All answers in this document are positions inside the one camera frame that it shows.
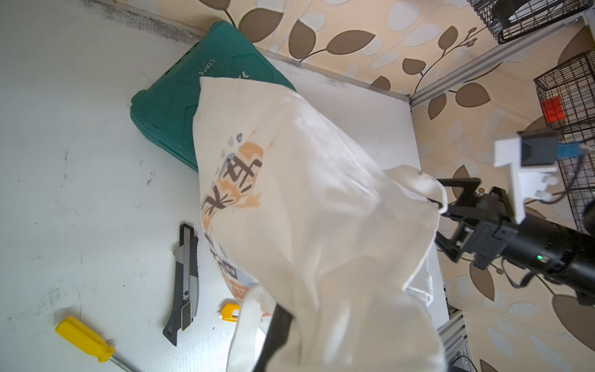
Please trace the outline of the white printed tote bag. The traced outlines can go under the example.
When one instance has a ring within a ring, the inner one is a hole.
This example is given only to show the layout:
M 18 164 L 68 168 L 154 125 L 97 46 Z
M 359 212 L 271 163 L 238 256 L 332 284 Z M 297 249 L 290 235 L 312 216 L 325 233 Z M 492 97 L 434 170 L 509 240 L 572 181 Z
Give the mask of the white printed tote bag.
M 193 119 L 201 224 L 240 317 L 229 371 L 257 367 L 263 317 L 289 315 L 266 371 L 444 371 L 427 256 L 448 195 L 382 170 L 283 85 L 202 77 Z

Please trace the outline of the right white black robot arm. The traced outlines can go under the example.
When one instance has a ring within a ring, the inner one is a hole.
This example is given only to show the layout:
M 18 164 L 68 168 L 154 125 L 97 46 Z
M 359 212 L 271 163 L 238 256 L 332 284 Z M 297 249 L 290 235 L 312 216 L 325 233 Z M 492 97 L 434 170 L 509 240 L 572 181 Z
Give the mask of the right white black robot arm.
M 445 217 L 458 224 L 451 237 L 435 236 L 437 247 L 452 262 L 473 255 L 472 265 L 485 271 L 495 260 L 507 261 L 527 274 L 515 288 L 524 288 L 538 276 L 576 293 L 580 305 L 594 304 L 594 238 L 535 215 L 522 222 L 514 218 L 507 193 L 494 187 L 479 194 L 479 178 L 443 179 L 447 188 L 461 194 Z

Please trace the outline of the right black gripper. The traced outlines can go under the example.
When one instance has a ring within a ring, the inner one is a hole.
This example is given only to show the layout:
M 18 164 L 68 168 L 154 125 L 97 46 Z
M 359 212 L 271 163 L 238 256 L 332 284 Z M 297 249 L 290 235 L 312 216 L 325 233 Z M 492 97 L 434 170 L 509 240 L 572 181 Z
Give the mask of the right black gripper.
M 456 231 L 449 238 L 438 232 L 436 246 L 454 263 L 468 253 L 474 256 L 474 267 L 488 269 L 516 235 L 516 221 L 507 193 L 493 187 L 488 193 L 479 194 L 479 178 L 451 178 L 439 182 L 447 188 L 463 191 L 444 214 L 458 223 Z

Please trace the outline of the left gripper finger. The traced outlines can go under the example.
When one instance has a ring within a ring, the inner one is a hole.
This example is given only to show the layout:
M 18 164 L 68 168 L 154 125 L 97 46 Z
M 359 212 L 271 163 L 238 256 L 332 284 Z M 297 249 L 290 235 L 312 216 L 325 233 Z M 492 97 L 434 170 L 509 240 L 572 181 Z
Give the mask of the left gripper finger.
M 259 359 L 253 372 L 265 372 L 273 356 L 288 341 L 291 324 L 294 317 L 285 308 L 276 305 L 271 319 L 271 325 L 263 343 Z

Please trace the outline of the yellow black utility knife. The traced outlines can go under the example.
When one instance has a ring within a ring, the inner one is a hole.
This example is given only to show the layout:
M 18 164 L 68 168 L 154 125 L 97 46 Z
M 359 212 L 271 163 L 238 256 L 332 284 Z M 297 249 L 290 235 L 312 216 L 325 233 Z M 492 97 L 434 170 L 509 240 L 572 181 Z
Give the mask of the yellow black utility knife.
M 241 306 L 237 303 L 226 303 L 220 310 L 220 317 L 225 322 L 238 322 Z

